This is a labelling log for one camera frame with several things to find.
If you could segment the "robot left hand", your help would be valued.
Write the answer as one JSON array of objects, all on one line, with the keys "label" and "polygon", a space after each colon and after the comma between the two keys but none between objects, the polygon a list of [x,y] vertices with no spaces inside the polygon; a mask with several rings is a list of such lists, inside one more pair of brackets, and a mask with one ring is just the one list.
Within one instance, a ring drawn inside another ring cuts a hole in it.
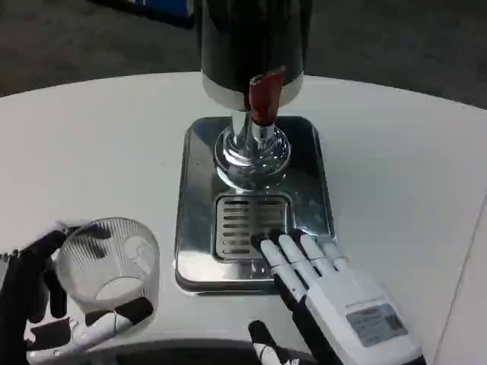
[{"label": "robot left hand", "polygon": [[138,221],[59,221],[1,255],[1,362],[55,363],[150,319],[160,250]]}]

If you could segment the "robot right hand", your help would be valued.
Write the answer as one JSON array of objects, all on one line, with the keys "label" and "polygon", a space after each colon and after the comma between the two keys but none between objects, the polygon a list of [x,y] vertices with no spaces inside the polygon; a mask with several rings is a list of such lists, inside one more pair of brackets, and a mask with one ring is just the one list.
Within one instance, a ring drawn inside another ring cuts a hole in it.
[{"label": "robot right hand", "polygon": [[248,331],[262,364],[424,364],[419,343],[406,327],[385,286],[350,265],[330,236],[270,230],[251,238],[272,274],[311,357],[276,344],[266,324]]}]

